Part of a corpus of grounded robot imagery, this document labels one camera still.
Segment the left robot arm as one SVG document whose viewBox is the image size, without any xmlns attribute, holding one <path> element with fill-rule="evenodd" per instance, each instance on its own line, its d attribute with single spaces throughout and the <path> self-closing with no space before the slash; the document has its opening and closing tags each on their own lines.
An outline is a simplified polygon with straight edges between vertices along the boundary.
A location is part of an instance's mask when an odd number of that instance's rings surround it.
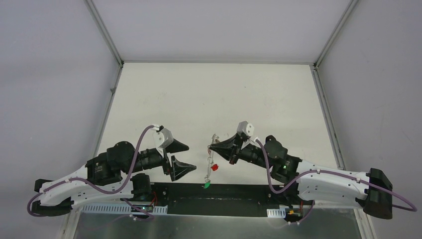
<svg viewBox="0 0 422 239">
<path fill-rule="evenodd" d="M 155 201 L 145 170 L 161 167 L 164 175 L 176 181 L 197 168 L 176 159 L 175 153 L 189 150 L 179 141 L 164 148 L 138 149 L 121 141 L 70 175 L 58 180 L 36 180 L 37 194 L 27 204 L 28 213 L 34 217 L 55 217 L 94 201 Z"/>
</svg>

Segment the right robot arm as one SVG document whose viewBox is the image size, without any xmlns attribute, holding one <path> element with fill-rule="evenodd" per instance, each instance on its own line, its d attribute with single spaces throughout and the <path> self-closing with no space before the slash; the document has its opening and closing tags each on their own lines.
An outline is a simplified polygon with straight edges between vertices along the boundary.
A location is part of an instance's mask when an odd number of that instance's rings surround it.
<svg viewBox="0 0 422 239">
<path fill-rule="evenodd" d="M 245 134 L 213 143 L 209 149 L 230 164 L 239 160 L 267 169 L 267 178 L 285 185 L 283 199 L 295 204 L 304 201 L 327 201 L 361 208 L 366 214 L 389 220 L 393 217 L 392 183 L 376 168 L 368 172 L 331 169 L 288 154 L 273 135 L 264 143 L 253 143 Z"/>
</svg>

